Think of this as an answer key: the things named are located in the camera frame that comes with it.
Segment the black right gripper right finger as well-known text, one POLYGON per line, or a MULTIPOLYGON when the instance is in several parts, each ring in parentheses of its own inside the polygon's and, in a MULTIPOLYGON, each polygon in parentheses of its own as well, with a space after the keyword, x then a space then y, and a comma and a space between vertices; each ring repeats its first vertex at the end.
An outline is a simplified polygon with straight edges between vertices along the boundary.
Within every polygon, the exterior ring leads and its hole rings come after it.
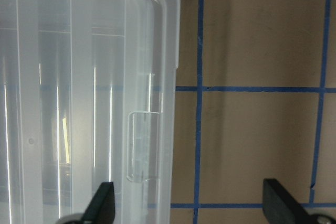
POLYGON ((274 178, 263 180, 263 214, 272 224, 313 223, 307 211, 274 178))

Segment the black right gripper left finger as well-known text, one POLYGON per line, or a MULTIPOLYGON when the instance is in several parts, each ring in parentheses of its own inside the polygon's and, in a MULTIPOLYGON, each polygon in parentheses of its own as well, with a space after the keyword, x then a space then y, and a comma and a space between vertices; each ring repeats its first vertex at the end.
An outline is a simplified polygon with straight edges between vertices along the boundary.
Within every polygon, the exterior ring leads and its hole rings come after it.
POLYGON ((113 223, 115 219, 113 182, 103 182, 81 217, 81 223, 113 223))

